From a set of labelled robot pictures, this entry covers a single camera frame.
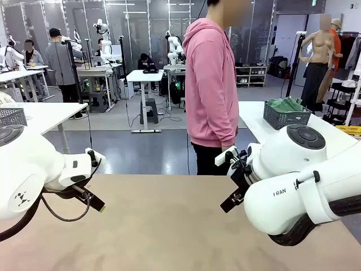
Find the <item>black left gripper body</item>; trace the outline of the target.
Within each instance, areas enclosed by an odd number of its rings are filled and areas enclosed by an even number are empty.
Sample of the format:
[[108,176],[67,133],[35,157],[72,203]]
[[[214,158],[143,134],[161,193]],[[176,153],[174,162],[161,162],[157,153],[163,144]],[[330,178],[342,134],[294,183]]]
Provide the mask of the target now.
[[84,186],[81,185],[71,185],[62,191],[44,189],[44,193],[55,194],[62,199],[76,198],[82,202],[87,202],[88,200],[91,200],[91,193]]

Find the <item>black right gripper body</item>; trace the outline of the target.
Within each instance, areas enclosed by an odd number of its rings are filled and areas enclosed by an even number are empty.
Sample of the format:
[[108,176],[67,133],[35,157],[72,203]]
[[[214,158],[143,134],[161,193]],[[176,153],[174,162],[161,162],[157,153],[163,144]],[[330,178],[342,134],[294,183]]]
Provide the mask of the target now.
[[251,167],[249,165],[245,167],[241,165],[232,165],[231,169],[234,171],[231,174],[231,179],[237,185],[237,189],[232,195],[245,195],[252,184],[252,181],[250,180],[250,175],[252,173]]

